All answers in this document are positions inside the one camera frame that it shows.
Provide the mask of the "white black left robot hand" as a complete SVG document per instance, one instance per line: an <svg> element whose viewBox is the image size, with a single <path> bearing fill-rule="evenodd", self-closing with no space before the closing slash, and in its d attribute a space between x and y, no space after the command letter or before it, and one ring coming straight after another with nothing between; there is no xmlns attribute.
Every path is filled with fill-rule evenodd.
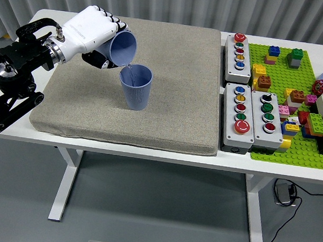
<svg viewBox="0 0 323 242"><path fill-rule="evenodd" d="M61 62L80 54L88 64L106 69L124 66L132 60L118 43L124 41L128 25L98 6L86 7L61 28L64 39L54 40Z"/></svg>

